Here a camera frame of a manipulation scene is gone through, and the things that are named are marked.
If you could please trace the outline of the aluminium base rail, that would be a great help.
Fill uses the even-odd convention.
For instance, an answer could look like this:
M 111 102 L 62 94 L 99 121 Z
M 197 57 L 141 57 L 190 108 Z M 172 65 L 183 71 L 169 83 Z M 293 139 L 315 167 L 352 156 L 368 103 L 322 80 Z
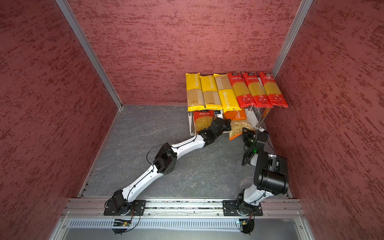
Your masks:
M 143 218 L 243 218 L 224 216 L 222 199 L 142 199 L 147 201 Z M 106 198 L 70 199 L 61 217 L 112 218 L 104 216 Z M 298 199 L 269 199 L 261 203 L 263 216 L 257 219 L 306 219 Z

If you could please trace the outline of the orange pasta bag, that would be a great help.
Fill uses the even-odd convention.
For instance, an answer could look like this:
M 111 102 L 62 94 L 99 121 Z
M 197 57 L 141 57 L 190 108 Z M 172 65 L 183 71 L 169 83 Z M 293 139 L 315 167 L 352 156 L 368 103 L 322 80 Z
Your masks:
M 249 122 L 244 109 L 240 111 L 228 111 L 224 113 L 226 120 L 231 120 L 231 130 L 229 131 L 229 140 L 232 141 L 243 133 L 243 128 L 253 131 L 254 127 Z

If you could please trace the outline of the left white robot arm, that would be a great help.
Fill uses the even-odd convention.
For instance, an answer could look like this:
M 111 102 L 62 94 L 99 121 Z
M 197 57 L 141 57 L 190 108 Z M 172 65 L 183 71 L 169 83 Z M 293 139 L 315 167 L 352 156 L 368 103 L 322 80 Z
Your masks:
M 126 216 L 134 214 L 133 202 L 149 185 L 158 178 L 170 174 L 182 156 L 215 142 L 224 132 L 231 130 L 231 120 L 215 118 L 207 129 L 186 141 L 170 145 L 165 143 L 150 163 L 150 167 L 133 183 L 114 192 L 105 203 L 105 216 Z

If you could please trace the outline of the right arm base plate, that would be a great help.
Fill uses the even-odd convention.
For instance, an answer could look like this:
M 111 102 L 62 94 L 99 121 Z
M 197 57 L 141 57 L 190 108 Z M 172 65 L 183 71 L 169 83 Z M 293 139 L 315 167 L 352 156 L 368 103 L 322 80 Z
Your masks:
M 240 216 L 240 217 L 261 217 L 263 210 L 261 205 L 252 206 L 245 202 L 238 203 L 237 201 L 224 200 L 223 201 L 224 216 Z

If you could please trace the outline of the white two-tier shelf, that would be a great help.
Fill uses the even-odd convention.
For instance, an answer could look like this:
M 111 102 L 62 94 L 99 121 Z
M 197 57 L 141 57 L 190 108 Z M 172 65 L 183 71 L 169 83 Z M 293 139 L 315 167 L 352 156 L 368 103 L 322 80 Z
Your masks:
M 257 108 L 246 108 L 244 109 L 247 115 L 247 118 L 251 125 L 254 127 L 254 130 L 256 129 L 256 126 L 259 124 L 260 119 L 262 116 L 264 116 L 264 112 L 260 112 Z M 214 111 L 215 115 L 214 117 L 224 119 L 224 112 L 221 111 Z M 195 136 L 197 134 L 195 130 L 195 124 L 194 124 L 194 112 L 188 112 L 188 120 L 189 120 L 189 133 L 190 136 Z

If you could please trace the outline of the aluminium corner post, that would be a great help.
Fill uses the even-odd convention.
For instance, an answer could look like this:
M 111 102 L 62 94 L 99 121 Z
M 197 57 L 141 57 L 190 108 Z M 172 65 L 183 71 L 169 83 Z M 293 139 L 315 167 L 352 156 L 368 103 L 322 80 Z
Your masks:
M 118 96 L 110 78 L 108 77 L 106 71 L 104 70 L 100 60 L 98 59 L 95 51 L 93 50 L 88 38 L 86 37 L 84 31 L 82 30 L 78 20 L 76 19 L 75 14 L 73 13 L 68 1 L 55 0 L 55 2 L 58 4 L 61 12 L 63 13 L 63 15 L 66 18 L 67 22 L 69 23 L 71 29 L 73 30 L 75 36 L 77 37 L 78 41 L 80 42 L 81 46 L 83 47 L 86 55 L 88 56 L 92 65 L 94 66 L 96 72 L 98 73 L 99 77 L 101 78 L 102 82 L 104 83 L 110 96 L 114 100 L 118 110 L 121 111 L 123 109 L 124 105 L 123 105 L 120 97 Z
M 278 57 L 276 59 L 276 62 L 271 70 L 271 73 L 274 77 L 277 77 L 280 68 L 282 67 L 284 60 L 290 51 L 290 48 L 301 28 L 301 25 L 304 22 L 304 19 L 313 3 L 313 0 L 302 0 L 301 4 L 298 8 L 298 11 L 294 17 L 294 20 L 290 26 L 290 29 L 287 33 L 287 36 L 284 40 L 284 43 L 281 47 L 281 50 L 278 54 Z

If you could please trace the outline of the small red macaroni bag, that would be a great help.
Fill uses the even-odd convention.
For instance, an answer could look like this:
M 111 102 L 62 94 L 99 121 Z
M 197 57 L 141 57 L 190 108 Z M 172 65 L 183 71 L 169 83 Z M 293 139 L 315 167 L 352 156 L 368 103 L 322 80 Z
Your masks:
M 208 129 L 212 124 L 214 115 L 215 112 L 212 110 L 195 111 L 194 124 L 196 132 Z

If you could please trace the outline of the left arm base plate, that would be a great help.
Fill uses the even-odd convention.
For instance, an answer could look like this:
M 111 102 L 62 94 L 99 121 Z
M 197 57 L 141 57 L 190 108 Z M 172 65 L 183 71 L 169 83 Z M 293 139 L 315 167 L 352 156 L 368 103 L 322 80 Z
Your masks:
M 128 204 L 124 201 L 120 203 L 109 199 L 105 202 L 104 216 L 142 216 L 146 203 L 145 200 L 137 200 Z

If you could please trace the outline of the left aluminium corner post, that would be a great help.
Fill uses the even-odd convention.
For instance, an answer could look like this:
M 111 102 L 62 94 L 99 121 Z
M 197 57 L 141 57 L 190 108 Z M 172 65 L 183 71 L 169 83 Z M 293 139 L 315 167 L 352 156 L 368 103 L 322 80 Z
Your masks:
M 63 13 L 63 15 L 66 18 L 67 22 L 69 23 L 71 29 L 73 30 L 75 36 L 77 37 L 78 41 L 80 42 L 81 46 L 83 47 L 86 55 L 88 56 L 92 65 L 94 66 L 96 72 L 98 73 L 99 77 L 101 78 L 102 82 L 104 83 L 110 96 L 114 100 L 118 110 L 121 111 L 123 109 L 124 105 L 123 105 L 120 97 L 118 96 L 110 78 L 108 77 L 106 71 L 104 70 L 100 60 L 98 59 L 95 51 L 93 50 L 88 38 L 86 37 L 84 31 L 82 30 L 78 20 L 76 19 L 75 14 L 73 13 L 68 1 L 55 0 L 55 2 L 58 4 L 61 12 Z

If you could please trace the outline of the right aluminium corner post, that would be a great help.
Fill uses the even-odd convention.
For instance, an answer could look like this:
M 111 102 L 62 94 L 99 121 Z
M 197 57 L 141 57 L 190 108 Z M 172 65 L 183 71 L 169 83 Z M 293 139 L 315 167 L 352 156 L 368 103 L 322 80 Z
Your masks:
M 277 77 L 280 68 L 282 67 L 284 60 L 290 51 L 290 48 L 301 28 L 301 25 L 304 22 L 304 19 L 313 3 L 313 0 L 302 0 L 301 4 L 298 8 L 298 11 L 294 17 L 294 20 L 290 26 L 290 29 L 287 33 L 287 36 L 284 40 L 284 43 L 281 47 L 281 50 L 278 54 L 278 57 L 276 59 L 276 62 L 271 70 L 271 73 L 274 77 Z

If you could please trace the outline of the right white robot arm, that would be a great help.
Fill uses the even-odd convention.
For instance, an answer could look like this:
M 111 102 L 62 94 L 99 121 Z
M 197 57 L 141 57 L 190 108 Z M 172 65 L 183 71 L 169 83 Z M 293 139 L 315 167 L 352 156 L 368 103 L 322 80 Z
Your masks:
M 240 216 L 261 216 L 261 202 L 272 196 L 284 195 L 289 189 L 287 159 L 264 150 L 268 145 L 266 130 L 242 129 L 245 152 L 242 166 L 255 167 L 253 184 L 237 197 L 236 208 Z

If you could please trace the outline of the yellow spaghetti bag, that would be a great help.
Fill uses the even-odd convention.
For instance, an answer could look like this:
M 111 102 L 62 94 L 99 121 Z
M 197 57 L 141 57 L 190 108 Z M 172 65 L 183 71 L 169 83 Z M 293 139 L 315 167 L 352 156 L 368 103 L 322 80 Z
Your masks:
M 200 76 L 200 81 L 206 109 L 213 111 L 223 110 L 214 76 Z
M 186 74 L 188 112 L 206 110 L 200 73 Z
M 240 111 L 241 108 L 228 75 L 214 74 L 223 112 Z

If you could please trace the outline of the red spaghetti bag front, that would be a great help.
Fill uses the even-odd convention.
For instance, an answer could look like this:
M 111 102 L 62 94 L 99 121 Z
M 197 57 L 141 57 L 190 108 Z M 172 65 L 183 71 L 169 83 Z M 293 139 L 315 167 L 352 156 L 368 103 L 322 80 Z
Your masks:
M 243 73 L 246 85 L 256 103 L 257 108 L 272 108 L 267 99 L 266 92 L 259 81 L 256 73 Z

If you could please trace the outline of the red spaghetti bag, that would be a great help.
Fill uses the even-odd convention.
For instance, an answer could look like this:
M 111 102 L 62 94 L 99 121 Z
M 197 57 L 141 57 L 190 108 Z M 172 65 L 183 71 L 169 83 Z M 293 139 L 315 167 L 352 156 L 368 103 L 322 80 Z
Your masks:
M 257 108 L 272 108 L 267 99 L 266 92 L 259 81 L 256 73 L 243 73 L 246 85 L 256 103 Z
M 228 77 L 240 108 L 256 107 L 256 103 L 251 95 L 241 73 L 228 73 Z
M 268 101 L 273 107 L 283 107 L 288 108 L 288 103 L 286 102 L 280 88 L 277 85 L 277 82 L 274 79 L 272 74 L 266 74 L 264 72 L 259 72 L 260 78 L 264 90 L 266 92 Z

